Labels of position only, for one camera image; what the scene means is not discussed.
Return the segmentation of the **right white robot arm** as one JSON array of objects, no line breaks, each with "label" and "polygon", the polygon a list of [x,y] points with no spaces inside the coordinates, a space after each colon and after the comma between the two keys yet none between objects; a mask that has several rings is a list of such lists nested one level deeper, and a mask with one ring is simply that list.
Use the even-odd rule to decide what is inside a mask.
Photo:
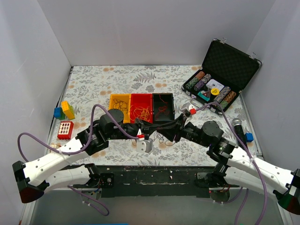
[{"label": "right white robot arm", "polygon": [[272,165],[247,153],[241,147],[223,138],[223,130],[215,121],[205,122],[201,128],[191,122],[185,124],[177,118],[172,125],[161,125],[158,133],[171,141],[185,138],[207,147],[211,159],[223,165],[226,170],[212,174],[213,183],[243,186],[252,190],[262,190],[274,194],[278,204],[288,212],[300,213],[300,171],[290,171]]}]

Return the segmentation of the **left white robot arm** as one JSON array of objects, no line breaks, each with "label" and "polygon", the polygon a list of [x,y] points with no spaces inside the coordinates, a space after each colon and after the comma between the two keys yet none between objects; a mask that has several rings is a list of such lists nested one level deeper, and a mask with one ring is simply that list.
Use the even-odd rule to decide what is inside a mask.
[{"label": "left white robot arm", "polygon": [[13,163],[13,171],[22,203],[33,202],[46,192],[67,186],[107,188],[113,186],[114,176],[101,173],[94,164],[73,167],[72,164],[108,148],[110,140],[135,140],[137,149],[149,152],[152,133],[171,128],[171,123],[152,124],[141,119],[124,123],[117,109],[105,111],[98,120],[58,149],[33,161]]}]

